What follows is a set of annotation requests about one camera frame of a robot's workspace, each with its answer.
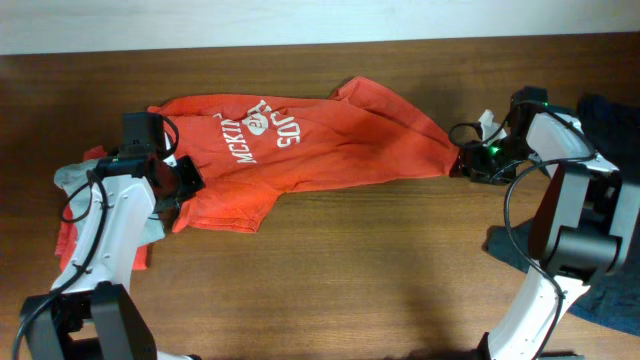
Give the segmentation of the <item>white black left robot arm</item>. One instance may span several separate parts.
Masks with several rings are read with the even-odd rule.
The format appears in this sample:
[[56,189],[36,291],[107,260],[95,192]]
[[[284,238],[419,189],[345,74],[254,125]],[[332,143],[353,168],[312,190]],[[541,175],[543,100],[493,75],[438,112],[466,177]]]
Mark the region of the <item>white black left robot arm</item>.
[[89,204],[71,260],[48,293],[25,299],[11,356],[166,359],[130,296],[136,252],[150,217],[204,187],[190,157],[101,159],[86,173]]

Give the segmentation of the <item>red soccer t-shirt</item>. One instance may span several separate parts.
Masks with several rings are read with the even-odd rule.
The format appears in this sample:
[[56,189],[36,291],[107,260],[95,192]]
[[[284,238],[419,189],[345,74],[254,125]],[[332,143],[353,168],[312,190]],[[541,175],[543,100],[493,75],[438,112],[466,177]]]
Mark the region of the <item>red soccer t-shirt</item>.
[[254,233],[284,193],[446,176],[459,153],[430,117],[364,77],[327,99],[198,95],[149,110],[176,125],[177,156],[205,182],[176,232]]

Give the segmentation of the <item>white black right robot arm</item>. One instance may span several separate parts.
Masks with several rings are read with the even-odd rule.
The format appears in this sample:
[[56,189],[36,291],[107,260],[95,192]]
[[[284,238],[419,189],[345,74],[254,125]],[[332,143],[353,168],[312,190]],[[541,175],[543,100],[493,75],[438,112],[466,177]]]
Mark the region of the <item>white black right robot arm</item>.
[[[559,321],[591,286],[620,269],[639,229],[639,183],[602,153],[581,119],[521,103],[501,123],[485,111],[462,145],[462,171],[507,187],[503,216],[509,244],[528,271],[501,322],[484,334],[482,359],[540,359]],[[551,182],[519,239],[510,222],[516,187],[541,170]]]

